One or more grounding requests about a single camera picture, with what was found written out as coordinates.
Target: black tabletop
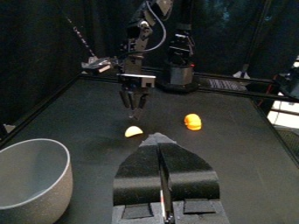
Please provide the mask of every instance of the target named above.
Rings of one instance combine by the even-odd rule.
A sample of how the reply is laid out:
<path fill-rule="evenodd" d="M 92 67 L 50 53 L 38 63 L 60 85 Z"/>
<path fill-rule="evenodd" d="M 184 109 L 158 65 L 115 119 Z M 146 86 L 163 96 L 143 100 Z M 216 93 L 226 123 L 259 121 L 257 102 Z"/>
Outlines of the black tabletop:
<path fill-rule="evenodd" d="M 119 89 L 119 84 L 78 80 L 8 142 L 43 137 L 70 149 L 74 194 L 58 224 L 111 223 L 118 167 L 156 132 L 212 166 L 231 224 L 299 223 L 299 170 L 250 99 L 152 89 L 143 117 L 135 121 Z M 200 131 L 183 124 L 190 113 L 200 116 Z M 126 138 L 131 125 L 144 134 Z"/>

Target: black fabric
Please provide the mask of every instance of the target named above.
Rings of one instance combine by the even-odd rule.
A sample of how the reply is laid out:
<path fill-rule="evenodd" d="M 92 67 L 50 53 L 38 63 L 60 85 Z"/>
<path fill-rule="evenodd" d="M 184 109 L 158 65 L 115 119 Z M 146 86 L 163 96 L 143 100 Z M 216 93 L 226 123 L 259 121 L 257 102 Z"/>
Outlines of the black fabric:
<path fill-rule="evenodd" d="M 58 1 L 99 57 L 119 55 L 127 23 L 143 0 Z M 232 75 L 243 66 L 265 1 L 194 1 L 192 36 L 195 71 Z M 168 38 L 146 55 L 144 64 L 164 65 L 167 42 L 180 17 L 182 0 L 166 22 Z M 299 54 L 299 7 L 297 0 L 274 0 L 254 51 L 249 74 L 273 78 L 291 67 Z M 0 5 L 0 122 L 18 118 L 51 95 L 80 71 L 88 51 L 56 5 L 56 1 L 6 1 Z M 148 47 L 162 38 L 154 28 Z"/>
<path fill-rule="evenodd" d="M 118 168 L 155 132 L 210 163 L 231 224 L 297 223 L 299 170 L 251 101 L 154 89 L 138 122 L 128 119 L 119 89 L 118 84 L 79 80 L 6 145 L 43 137 L 70 149 L 74 194 L 58 224 L 111 223 Z M 190 113 L 200 116 L 200 131 L 184 126 Z M 144 134 L 126 138 L 132 125 Z"/>

